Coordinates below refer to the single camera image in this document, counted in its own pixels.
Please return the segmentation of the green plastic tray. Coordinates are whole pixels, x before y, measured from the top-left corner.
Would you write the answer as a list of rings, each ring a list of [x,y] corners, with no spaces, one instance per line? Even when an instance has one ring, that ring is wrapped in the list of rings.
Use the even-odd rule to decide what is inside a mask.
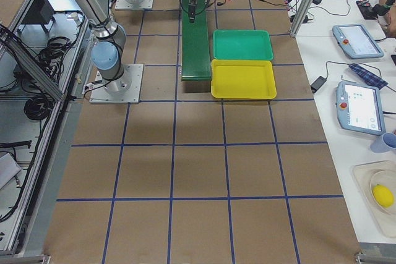
[[[274,55],[270,35],[265,30],[215,30],[213,57],[271,61]]]

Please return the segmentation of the green conveyor belt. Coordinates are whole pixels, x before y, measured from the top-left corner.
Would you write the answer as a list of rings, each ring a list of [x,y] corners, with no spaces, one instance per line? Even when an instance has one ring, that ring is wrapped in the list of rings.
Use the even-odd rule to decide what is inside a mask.
[[[182,11],[181,80],[211,80],[211,60],[206,11],[197,14],[194,23]]]

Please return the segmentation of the yellow plastic tray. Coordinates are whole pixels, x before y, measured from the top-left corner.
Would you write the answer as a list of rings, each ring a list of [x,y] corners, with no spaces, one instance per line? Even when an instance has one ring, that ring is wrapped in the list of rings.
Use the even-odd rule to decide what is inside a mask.
[[[214,59],[211,67],[211,94],[215,98],[272,100],[277,96],[270,61]]]

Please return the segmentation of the black power adapter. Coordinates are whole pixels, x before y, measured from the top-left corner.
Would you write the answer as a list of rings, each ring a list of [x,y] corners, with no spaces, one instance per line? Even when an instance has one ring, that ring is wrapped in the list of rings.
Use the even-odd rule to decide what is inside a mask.
[[[312,84],[310,84],[312,93],[316,93],[325,83],[327,79],[323,76],[318,76]]]

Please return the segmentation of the blue teach pendant far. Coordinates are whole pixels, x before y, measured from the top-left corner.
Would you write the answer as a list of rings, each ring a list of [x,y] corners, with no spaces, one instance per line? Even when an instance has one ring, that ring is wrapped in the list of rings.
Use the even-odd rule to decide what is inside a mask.
[[[335,25],[332,33],[339,47],[351,59],[384,56],[384,52],[362,24]]]

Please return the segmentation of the blue teach pendant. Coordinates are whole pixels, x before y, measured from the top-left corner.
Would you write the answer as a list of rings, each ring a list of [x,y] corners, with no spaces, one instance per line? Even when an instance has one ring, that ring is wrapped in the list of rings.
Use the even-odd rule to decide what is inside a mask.
[[[362,24],[335,25],[332,33],[339,47],[351,59],[384,56],[384,52]]]
[[[341,128],[371,135],[385,133],[382,103],[377,87],[341,81],[335,94],[337,119]]]

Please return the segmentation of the blue plaid cloth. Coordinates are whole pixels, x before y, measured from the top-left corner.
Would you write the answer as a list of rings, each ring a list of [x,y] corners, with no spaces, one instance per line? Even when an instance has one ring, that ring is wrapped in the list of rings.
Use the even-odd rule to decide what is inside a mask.
[[[377,87],[378,89],[388,86],[388,82],[384,79],[358,64],[352,63],[348,67],[369,86]]]

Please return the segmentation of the blue teach pendant near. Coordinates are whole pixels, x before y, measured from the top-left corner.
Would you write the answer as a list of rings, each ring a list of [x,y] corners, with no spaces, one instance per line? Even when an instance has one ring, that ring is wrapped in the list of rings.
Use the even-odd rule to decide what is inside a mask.
[[[341,128],[371,135],[385,133],[382,103],[377,87],[341,81],[335,94],[337,119]]]

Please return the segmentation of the light blue mug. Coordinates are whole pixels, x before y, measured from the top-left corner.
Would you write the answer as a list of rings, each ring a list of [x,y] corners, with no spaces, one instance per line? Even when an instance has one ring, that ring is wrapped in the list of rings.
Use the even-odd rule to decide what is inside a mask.
[[[370,149],[374,153],[386,153],[395,150],[395,134],[382,134],[371,144]]]

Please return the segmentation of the beige tray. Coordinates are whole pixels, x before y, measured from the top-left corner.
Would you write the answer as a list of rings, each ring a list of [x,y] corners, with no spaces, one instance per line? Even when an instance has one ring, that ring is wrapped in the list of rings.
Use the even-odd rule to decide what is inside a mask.
[[[395,163],[387,160],[357,165],[353,175],[381,233],[394,238]]]

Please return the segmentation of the white bowl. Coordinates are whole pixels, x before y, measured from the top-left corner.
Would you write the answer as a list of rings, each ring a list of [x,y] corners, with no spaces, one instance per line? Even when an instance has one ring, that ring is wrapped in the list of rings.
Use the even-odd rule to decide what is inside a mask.
[[[371,195],[384,212],[395,215],[395,171],[381,170],[371,180]]]

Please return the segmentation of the yellow lemon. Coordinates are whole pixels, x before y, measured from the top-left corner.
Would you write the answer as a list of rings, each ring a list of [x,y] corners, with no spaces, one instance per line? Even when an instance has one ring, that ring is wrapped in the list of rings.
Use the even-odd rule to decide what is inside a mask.
[[[388,208],[394,204],[394,195],[384,185],[377,184],[372,188],[372,194],[375,201],[382,207]]]

